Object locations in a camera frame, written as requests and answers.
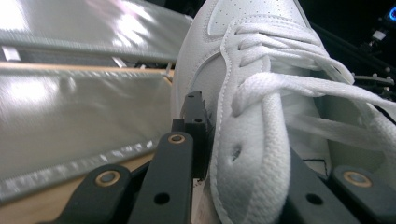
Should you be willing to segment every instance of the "metallic sheet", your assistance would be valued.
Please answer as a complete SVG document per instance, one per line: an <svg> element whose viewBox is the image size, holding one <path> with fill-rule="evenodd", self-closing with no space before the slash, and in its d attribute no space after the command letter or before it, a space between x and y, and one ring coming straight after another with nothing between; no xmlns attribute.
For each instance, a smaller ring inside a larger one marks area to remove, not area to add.
<svg viewBox="0 0 396 224"><path fill-rule="evenodd" d="M169 98L161 74L0 69L0 202L152 151Z"/></svg>
<svg viewBox="0 0 396 224"><path fill-rule="evenodd" d="M191 18L139 0L1 0L0 45L175 62Z"/></svg>

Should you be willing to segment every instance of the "white sneaker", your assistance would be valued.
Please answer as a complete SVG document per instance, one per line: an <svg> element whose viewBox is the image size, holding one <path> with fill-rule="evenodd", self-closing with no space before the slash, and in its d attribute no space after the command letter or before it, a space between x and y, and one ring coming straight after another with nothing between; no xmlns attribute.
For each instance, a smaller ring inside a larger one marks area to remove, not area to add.
<svg viewBox="0 0 396 224"><path fill-rule="evenodd" d="M272 223L290 179L290 147L315 169L348 164L396 188L396 105L351 85L297 1L208 0L179 53L172 114L202 91L216 124L210 167L223 223Z"/></svg>

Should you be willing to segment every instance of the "blue light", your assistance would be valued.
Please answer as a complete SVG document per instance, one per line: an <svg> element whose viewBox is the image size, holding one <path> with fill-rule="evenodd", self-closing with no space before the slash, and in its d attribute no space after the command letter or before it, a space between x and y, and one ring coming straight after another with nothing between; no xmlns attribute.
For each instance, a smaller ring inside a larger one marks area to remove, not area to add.
<svg viewBox="0 0 396 224"><path fill-rule="evenodd" d="M389 17L391 20L396 21L396 7L394 7L390 13L389 13Z"/></svg>

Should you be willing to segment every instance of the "metal grommet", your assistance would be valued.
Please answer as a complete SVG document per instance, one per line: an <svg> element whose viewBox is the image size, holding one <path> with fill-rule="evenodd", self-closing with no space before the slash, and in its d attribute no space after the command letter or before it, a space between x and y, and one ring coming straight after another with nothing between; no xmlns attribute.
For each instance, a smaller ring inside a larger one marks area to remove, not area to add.
<svg viewBox="0 0 396 224"><path fill-rule="evenodd" d="M373 182L367 178L367 176L354 171L344 172L344 179L347 182L361 188L370 188L373 185Z"/></svg>
<svg viewBox="0 0 396 224"><path fill-rule="evenodd" d="M117 171L104 171L99 174L96 179L95 183L99 187L108 187L111 186L120 179L120 173Z"/></svg>
<svg viewBox="0 0 396 224"><path fill-rule="evenodd" d="M180 144L184 142L186 138L181 134L173 134L168 137L168 141L172 144Z"/></svg>

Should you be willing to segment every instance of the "white shoelace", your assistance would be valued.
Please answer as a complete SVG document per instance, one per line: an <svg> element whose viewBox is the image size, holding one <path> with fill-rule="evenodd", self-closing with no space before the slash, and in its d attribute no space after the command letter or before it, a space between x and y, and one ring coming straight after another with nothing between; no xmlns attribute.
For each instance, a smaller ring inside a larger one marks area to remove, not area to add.
<svg viewBox="0 0 396 224"><path fill-rule="evenodd" d="M246 53L242 57L241 67L260 59L266 58L267 62L276 59L304 69L325 70L330 78L336 81L272 73L270 72L271 66L267 66L264 72L248 77L239 86L232 101L234 116L240 115L250 105L258 103L264 96L282 90L309 97L337 96L356 102L378 105L387 111L396 111L396 104L369 91L352 86L353 76L341 63L328 56L326 50L320 47L320 42L313 33L266 24L245 24L239 27L236 33L249 34L238 46L242 52ZM285 121L288 127L320 135L353 147L371 150L375 150L377 147L367 130L342 122L293 115L288 112L285 113Z"/></svg>

